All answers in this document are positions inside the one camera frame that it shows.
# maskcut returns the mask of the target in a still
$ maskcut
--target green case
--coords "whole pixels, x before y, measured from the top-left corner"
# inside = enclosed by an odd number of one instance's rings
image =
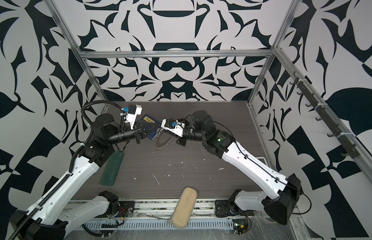
[[[114,185],[116,175],[118,174],[119,166],[121,166],[124,152],[114,151],[113,154],[107,160],[105,171],[103,172],[102,178],[99,181],[100,185],[112,186]]]

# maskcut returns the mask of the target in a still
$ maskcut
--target blue book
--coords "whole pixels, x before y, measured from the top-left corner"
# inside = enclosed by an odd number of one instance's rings
[[[156,128],[154,128],[153,130],[151,130],[148,134],[147,134],[147,137],[150,138],[151,140],[153,140],[157,134],[158,134],[158,130],[161,128],[161,124],[160,122],[156,121],[154,118],[150,117],[149,115],[145,114],[140,120],[139,122],[153,122],[155,123],[156,125]]]

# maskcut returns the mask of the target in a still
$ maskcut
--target zip tie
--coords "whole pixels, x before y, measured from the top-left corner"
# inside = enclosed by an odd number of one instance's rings
[[[316,110],[317,107],[319,107],[319,106],[321,106],[321,105],[328,105],[328,104],[327,104],[327,103],[318,103],[318,104],[316,105],[316,107],[314,108],[314,110]]]
[[[337,136],[336,138],[338,139],[339,137],[343,136],[343,135],[354,135],[352,132],[341,132],[339,133],[339,136]]]

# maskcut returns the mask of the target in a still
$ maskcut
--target metal chain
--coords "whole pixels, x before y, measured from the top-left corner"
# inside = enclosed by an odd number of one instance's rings
[[[154,140],[154,147],[155,147],[156,150],[161,150],[161,149],[163,149],[166,145],[168,145],[168,144],[171,142],[171,140],[172,140],[173,137],[174,137],[174,136],[171,136],[171,137],[170,137],[167,141],[165,141],[164,143],[159,143],[158,140],[159,140],[159,138],[160,138],[160,135],[161,135],[162,131],[163,131],[163,128],[160,128],[160,129],[159,129],[159,132],[158,132],[158,135],[157,135],[157,137],[156,137],[155,140]]]

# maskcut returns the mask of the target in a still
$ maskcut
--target black and white wall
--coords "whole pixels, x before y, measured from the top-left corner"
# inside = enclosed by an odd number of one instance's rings
[[[372,155],[372,0],[303,0],[281,48]],[[313,239],[372,239],[372,185],[292,81],[275,60],[253,102],[272,160]]]
[[[0,239],[67,170],[99,99],[40,0],[0,0]],[[103,105],[88,111],[93,119]]]
[[[84,51],[270,49],[291,0],[57,0]],[[89,60],[111,100],[247,100],[265,59]]]

